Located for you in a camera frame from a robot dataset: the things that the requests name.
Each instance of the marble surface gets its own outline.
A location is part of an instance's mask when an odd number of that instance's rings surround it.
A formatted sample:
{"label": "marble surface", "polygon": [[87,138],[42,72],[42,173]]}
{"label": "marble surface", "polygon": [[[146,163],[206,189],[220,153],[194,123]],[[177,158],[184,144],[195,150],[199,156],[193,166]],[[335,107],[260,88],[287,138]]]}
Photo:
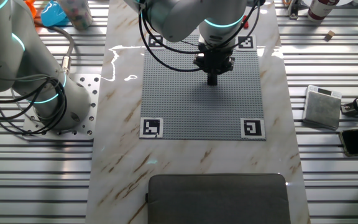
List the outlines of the marble surface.
{"label": "marble surface", "polygon": [[147,223],[150,177],[200,173],[279,173],[288,182],[291,222],[310,222],[272,0],[260,12],[254,34],[267,141],[144,140],[139,126],[145,48],[137,14],[123,0],[111,0],[86,223]]}

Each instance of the mounting plate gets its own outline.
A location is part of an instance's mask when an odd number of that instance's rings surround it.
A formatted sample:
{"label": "mounting plate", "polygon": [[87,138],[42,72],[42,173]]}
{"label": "mounting plate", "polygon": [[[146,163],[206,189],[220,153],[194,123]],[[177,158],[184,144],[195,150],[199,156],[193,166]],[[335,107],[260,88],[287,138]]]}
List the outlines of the mounting plate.
{"label": "mounting plate", "polygon": [[[101,75],[98,74],[70,74],[70,78],[77,83],[80,83],[88,91],[89,96],[91,97],[91,105],[87,118],[84,119],[79,125],[73,129],[66,131],[48,131],[45,135],[37,136],[24,136],[25,139],[31,141],[36,141],[40,139],[53,139],[53,140],[92,140],[94,138],[95,126],[96,126],[96,115],[98,111],[98,99],[99,99],[99,89],[101,82]],[[35,118],[37,115],[34,110],[29,110],[27,114]],[[42,128],[44,125],[39,122],[34,122],[28,117],[25,117],[24,120],[24,129],[25,130],[36,130]]]}

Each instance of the robotic arm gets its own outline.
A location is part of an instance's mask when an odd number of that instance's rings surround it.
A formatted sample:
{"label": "robotic arm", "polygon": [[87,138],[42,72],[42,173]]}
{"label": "robotic arm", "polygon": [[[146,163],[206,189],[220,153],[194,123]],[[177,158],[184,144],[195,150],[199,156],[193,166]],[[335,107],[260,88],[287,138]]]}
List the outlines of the robotic arm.
{"label": "robotic arm", "polygon": [[208,84],[217,85],[217,75],[233,69],[231,57],[247,6],[264,0],[125,0],[170,42],[188,37],[199,26],[199,50],[194,63],[208,73]]}
{"label": "robotic arm", "polygon": [[[45,126],[53,121],[57,130],[75,127],[90,109],[88,92],[65,74],[41,41],[23,0],[0,0],[0,92],[12,88],[27,96],[48,79],[61,84],[64,91],[58,91],[52,83],[41,89],[34,100],[39,120]],[[33,99],[34,95],[27,97],[28,101]],[[54,114],[60,116],[58,121],[52,120]]]}

